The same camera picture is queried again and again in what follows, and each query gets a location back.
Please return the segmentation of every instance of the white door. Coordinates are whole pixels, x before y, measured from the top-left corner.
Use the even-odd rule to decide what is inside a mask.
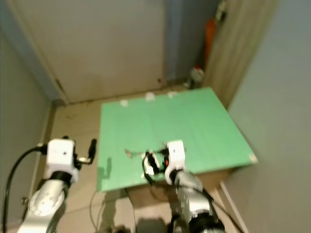
[[[164,0],[8,0],[69,102],[161,86]]]

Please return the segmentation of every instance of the green table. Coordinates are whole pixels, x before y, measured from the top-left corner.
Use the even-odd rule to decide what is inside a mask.
[[[252,163],[253,152],[212,89],[204,88],[104,103],[101,111],[97,190],[109,191],[146,183],[141,157],[131,151],[157,150],[181,139],[186,167],[194,173]]]

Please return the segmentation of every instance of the tiled floor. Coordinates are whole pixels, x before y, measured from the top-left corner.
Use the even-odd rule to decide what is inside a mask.
[[[78,156],[86,156],[91,139],[99,136],[101,104],[106,101],[140,96],[143,94],[60,107],[56,110],[52,138],[68,135],[76,141]],[[123,190],[95,193],[96,173],[97,158],[93,165],[82,168],[79,182],[71,187],[67,210],[59,223],[58,233],[103,232],[103,229],[113,224],[115,226],[124,225],[131,232],[135,232],[135,230],[138,233],[165,232],[165,224],[171,220],[171,209],[168,203],[133,210],[132,204]],[[222,203],[216,190],[212,192],[212,195]],[[231,222],[221,212],[219,216],[226,226],[226,232],[236,233]]]

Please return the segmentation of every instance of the green tabletop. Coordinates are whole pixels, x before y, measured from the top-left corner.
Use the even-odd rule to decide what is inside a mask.
[[[147,183],[141,177],[142,158],[130,159],[124,150],[158,150],[164,142],[179,139],[186,148],[186,167],[194,173],[248,165],[254,157],[210,88],[159,95],[149,101],[139,98],[104,103],[97,190]]]

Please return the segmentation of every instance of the orange object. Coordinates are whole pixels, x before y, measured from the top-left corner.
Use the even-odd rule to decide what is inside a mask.
[[[212,48],[215,31],[216,31],[216,20],[212,18],[207,22],[206,27],[205,27],[205,41],[206,41],[205,64],[208,61],[208,57],[209,57],[209,54]]]

